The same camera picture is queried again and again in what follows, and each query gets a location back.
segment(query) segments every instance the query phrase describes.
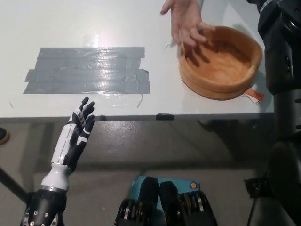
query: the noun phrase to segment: black metal pole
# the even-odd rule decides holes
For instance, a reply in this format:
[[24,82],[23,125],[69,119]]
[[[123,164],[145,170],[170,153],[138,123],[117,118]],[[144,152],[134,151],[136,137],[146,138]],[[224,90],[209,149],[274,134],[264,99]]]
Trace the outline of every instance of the black metal pole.
[[12,193],[14,193],[25,204],[28,201],[28,193],[0,167],[0,182]]

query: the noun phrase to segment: gray duct tape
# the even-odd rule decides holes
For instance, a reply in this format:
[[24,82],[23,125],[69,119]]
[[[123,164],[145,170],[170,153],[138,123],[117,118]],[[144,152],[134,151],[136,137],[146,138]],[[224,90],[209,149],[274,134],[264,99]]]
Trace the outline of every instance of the gray duct tape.
[[90,70],[109,70],[119,69],[133,71],[139,69],[140,59],[137,58],[114,58],[95,61],[83,61],[80,59],[38,59],[36,70],[58,70],[62,68],[90,69]]
[[61,68],[58,70],[29,70],[25,81],[148,81],[149,72],[138,69],[126,70],[87,70]]
[[150,81],[101,81],[101,82],[29,82],[25,94],[149,94]]
[[144,58],[144,47],[120,48],[41,48],[38,58],[75,58],[96,60],[103,58]]
[[149,94],[144,48],[41,48],[26,94]]

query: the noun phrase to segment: orange wooden bowl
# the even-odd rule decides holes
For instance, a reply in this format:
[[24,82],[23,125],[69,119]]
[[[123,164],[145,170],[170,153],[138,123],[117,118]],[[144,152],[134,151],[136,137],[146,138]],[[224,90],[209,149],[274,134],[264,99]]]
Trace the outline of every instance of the orange wooden bowl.
[[183,82],[207,98],[240,96],[255,78],[262,59],[260,45],[230,27],[216,26],[203,34],[208,42],[195,48],[182,44],[179,63]]

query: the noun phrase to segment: table top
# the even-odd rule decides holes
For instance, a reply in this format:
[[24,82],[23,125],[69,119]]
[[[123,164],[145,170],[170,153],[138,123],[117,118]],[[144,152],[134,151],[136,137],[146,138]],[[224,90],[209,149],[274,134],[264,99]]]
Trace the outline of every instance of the table top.
[[[158,114],[174,119],[256,118],[273,112],[265,87],[264,60],[254,89],[264,93],[258,105],[245,97],[214,101],[182,82],[177,47],[171,44],[170,14],[162,16],[163,0],[31,0],[2,1],[0,8],[0,121],[56,121],[70,116],[86,94],[23,94],[29,69],[40,48],[81,48],[87,38],[97,47],[145,47],[140,68],[149,71],[150,94],[88,94],[95,101],[96,120],[152,120]],[[259,14],[246,0],[205,0],[203,20],[253,36]]]

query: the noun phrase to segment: shoe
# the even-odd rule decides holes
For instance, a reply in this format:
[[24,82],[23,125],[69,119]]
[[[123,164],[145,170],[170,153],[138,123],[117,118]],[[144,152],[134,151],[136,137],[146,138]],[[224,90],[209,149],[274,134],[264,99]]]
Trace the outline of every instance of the shoe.
[[10,133],[0,127],[0,145],[6,143],[9,140]]

